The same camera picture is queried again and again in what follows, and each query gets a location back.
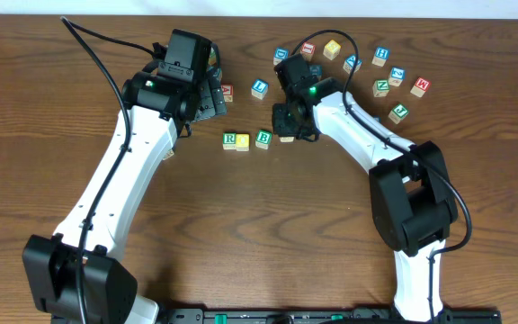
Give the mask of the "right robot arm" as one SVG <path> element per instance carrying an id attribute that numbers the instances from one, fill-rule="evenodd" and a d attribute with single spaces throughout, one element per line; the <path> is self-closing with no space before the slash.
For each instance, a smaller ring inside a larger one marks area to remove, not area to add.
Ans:
<path id="1" fill-rule="evenodd" d="M 393 250 L 394 306 L 408 321 L 434 321 L 442 313 L 440 260 L 464 203 L 452 186 L 441 150 L 416 145 L 367 114 L 334 78 L 281 77 L 284 103 L 272 109 L 282 137 L 336 141 L 368 174 L 373 223 Z"/>

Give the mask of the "yellow O wooden block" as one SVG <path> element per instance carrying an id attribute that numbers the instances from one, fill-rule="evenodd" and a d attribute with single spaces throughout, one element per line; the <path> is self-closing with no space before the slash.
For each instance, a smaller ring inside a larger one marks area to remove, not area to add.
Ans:
<path id="1" fill-rule="evenodd" d="M 279 137 L 279 140 L 281 143 L 290 143 L 290 142 L 293 142 L 295 140 L 294 137 Z"/>
<path id="2" fill-rule="evenodd" d="M 236 135 L 236 151 L 248 151 L 250 148 L 250 135 L 238 133 Z"/>

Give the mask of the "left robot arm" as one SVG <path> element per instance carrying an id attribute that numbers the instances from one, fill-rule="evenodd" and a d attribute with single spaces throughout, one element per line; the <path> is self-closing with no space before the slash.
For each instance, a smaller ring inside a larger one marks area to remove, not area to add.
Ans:
<path id="1" fill-rule="evenodd" d="M 76 206 L 51 238 L 26 243 L 22 262 L 35 307 L 53 322 L 156 322 L 159 305 L 138 294 L 121 264 L 130 225 L 182 130 L 227 111 L 219 67 L 187 74 L 147 67 L 125 83 L 111 142 Z"/>

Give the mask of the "green B wooden block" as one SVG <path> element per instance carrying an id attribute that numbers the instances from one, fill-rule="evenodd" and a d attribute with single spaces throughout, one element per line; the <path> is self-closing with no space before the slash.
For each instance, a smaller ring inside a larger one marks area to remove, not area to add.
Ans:
<path id="1" fill-rule="evenodd" d="M 255 146 L 259 149 L 268 149 L 272 142 L 272 133 L 267 130 L 259 130 L 255 137 Z"/>

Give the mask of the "green R wooden block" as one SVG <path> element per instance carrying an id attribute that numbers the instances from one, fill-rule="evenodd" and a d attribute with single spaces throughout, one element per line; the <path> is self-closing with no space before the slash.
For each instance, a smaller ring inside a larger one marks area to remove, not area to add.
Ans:
<path id="1" fill-rule="evenodd" d="M 235 150 L 237 148 L 237 135 L 230 132 L 223 133 L 222 147 L 224 150 Z"/>

